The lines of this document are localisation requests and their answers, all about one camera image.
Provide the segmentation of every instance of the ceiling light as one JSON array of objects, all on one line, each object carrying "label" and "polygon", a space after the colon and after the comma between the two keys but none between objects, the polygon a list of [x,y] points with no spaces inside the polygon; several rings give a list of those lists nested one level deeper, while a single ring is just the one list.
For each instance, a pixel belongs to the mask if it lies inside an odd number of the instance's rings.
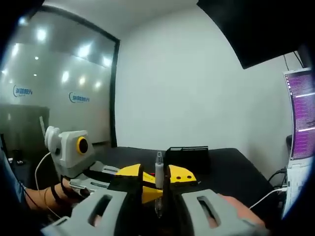
[{"label": "ceiling light", "polygon": [[95,88],[98,89],[100,86],[102,85],[102,83],[100,81],[96,82],[95,84]]},{"label": "ceiling light", "polygon": [[68,72],[68,71],[65,71],[65,72],[63,73],[62,82],[65,83],[65,82],[68,81],[68,79],[69,79],[69,72]]},{"label": "ceiling light", "polygon": [[18,51],[19,51],[19,44],[16,43],[12,49],[12,56],[14,57],[15,55],[17,55]]},{"label": "ceiling light", "polygon": [[82,76],[79,80],[79,84],[83,85],[85,83],[85,78]]},{"label": "ceiling light", "polygon": [[45,39],[46,39],[46,31],[45,30],[43,30],[43,29],[38,29],[37,30],[37,34],[36,34],[36,36],[37,36],[37,39],[39,40],[39,41],[44,41]]},{"label": "ceiling light", "polygon": [[110,60],[106,57],[103,57],[103,65],[106,67],[110,67],[112,65],[112,60]]},{"label": "ceiling light", "polygon": [[78,56],[81,58],[87,57],[88,54],[90,53],[90,47],[91,47],[91,45],[89,44],[89,45],[86,45],[86,46],[79,48]]},{"label": "ceiling light", "polygon": [[8,70],[7,70],[7,69],[4,69],[3,71],[1,71],[1,73],[2,73],[3,75],[7,75],[7,74],[8,74]]},{"label": "ceiling light", "polygon": [[18,24],[19,24],[20,26],[26,26],[26,25],[28,24],[28,22],[26,21],[26,18],[25,18],[25,17],[21,17],[21,18],[19,19]]}]

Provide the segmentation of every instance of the glass wall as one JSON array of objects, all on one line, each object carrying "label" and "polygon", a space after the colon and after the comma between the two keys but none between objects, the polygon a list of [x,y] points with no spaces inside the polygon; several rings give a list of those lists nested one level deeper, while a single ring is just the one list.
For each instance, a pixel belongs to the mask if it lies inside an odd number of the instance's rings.
[{"label": "glass wall", "polygon": [[110,142],[110,82],[117,41],[63,15],[21,18],[0,73],[0,133],[8,151],[45,149],[45,127],[87,130]]}]

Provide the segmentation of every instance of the blue logo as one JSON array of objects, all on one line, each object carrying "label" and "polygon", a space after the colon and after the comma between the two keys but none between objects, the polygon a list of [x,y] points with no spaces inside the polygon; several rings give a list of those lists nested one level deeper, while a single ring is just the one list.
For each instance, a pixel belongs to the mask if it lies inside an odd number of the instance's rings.
[{"label": "blue logo", "polygon": [[32,95],[33,91],[29,88],[18,88],[16,85],[13,87],[13,95],[15,97],[22,97],[25,95]]},{"label": "blue logo", "polygon": [[72,103],[82,103],[82,102],[90,102],[89,97],[77,96],[75,92],[69,93],[69,100]]}]

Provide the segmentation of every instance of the black frame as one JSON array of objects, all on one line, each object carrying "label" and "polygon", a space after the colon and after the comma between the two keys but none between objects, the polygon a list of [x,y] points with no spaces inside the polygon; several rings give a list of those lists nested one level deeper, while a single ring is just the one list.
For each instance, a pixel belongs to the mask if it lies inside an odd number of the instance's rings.
[{"label": "black frame", "polygon": [[67,19],[73,20],[87,28],[90,28],[106,38],[115,42],[114,56],[112,61],[112,71],[111,71],[111,79],[110,79],[110,92],[109,92],[109,113],[110,113],[110,139],[111,139],[111,147],[117,147],[117,139],[116,139],[116,128],[115,128],[115,91],[116,91],[116,69],[117,69],[117,60],[118,60],[118,51],[120,46],[120,40],[110,33],[106,32],[102,28],[97,25],[91,23],[90,21],[68,12],[66,10],[53,7],[53,6],[41,6],[38,11],[54,13],[59,16],[63,16]]}]

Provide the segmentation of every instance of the black strap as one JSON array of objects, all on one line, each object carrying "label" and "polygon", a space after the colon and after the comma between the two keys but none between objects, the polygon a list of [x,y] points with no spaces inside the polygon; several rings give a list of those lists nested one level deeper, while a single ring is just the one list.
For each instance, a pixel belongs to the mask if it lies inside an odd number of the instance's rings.
[{"label": "black strap", "polygon": [[63,193],[66,194],[66,196],[69,198],[82,200],[83,198],[79,194],[77,194],[76,192],[70,192],[65,188],[65,186],[63,185],[63,178],[65,178],[65,177],[61,176],[61,180],[60,180],[60,184],[61,184],[61,188],[63,189]]},{"label": "black strap", "polygon": [[50,186],[50,190],[51,190],[51,192],[52,192],[52,194],[53,194],[53,196],[54,196],[54,198],[55,198],[57,204],[59,204],[59,205],[66,205],[66,204],[67,204],[67,202],[66,202],[65,200],[62,200],[62,199],[58,196],[58,194],[57,194],[57,192],[56,192],[56,190],[55,190],[55,186],[54,186],[54,185]]}]

